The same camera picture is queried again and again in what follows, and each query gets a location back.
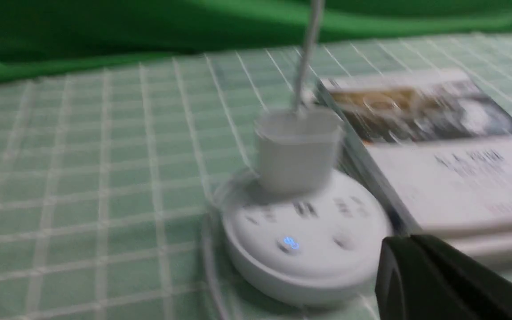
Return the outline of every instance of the photo on book cover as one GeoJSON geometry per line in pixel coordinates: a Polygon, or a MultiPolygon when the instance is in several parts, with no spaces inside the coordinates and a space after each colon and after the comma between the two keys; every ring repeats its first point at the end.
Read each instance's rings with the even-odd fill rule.
{"type": "Polygon", "coordinates": [[[331,96],[367,144],[512,135],[512,117],[471,81],[331,96]]]}

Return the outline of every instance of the green tablecloth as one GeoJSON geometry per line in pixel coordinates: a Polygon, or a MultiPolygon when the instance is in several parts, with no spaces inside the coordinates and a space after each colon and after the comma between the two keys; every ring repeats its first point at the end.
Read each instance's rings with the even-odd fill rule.
{"type": "MultiPolygon", "coordinates": [[[[212,317],[207,198],[252,163],[253,121],[288,105],[298,57],[209,53],[0,85],[0,320],[212,317]]],[[[310,79],[449,67],[512,115],[512,34],[332,43],[310,79]]],[[[217,250],[235,320],[377,320],[372,290],[328,312],[289,308],[217,250]]]]}
{"type": "MultiPolygon", "coordinates": [[[[0,81],[297,44],[308,11],[308,0],[0,0],[0,81]]],[[[512,31],[512,0],[328,0],[321,40],[475,30],[512,31]]]]}

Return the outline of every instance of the checkered tablecloth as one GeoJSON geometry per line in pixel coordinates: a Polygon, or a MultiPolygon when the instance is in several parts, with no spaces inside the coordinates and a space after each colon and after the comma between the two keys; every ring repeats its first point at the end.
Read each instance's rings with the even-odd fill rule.
{"type": "MultiPolygon", "coordinates": [[[[287,107],[297,59],[293,47],[221,52],[0,86],[0,320],[214,317],[205,201],[252,162],[253,121],[287,107]]],[[[309,84],[443,67],[512,115],[512,34],[322,45],[309,84]]],[[[372,290],[330,312],[274,302],[217,250],[236,320],[378,319],[372,290]]]]}

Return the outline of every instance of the blue led light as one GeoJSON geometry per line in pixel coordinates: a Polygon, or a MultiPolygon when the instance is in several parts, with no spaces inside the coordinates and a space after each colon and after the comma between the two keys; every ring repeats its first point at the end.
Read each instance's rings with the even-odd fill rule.
{"type": "Polygon", "coordinates": [[[299,243],[297,243],[292,237],[285,237],[284,243],[292,247],[292,249],[299,249],[299,243]]]}

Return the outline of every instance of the black object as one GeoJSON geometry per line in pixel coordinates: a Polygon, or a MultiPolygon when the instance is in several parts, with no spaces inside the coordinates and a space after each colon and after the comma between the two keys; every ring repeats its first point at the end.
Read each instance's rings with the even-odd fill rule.
{"type": "Polygon", "coordinates": [[[380,320],[512,320],[512,283],[430,235],[382,241],[380,320]]]}

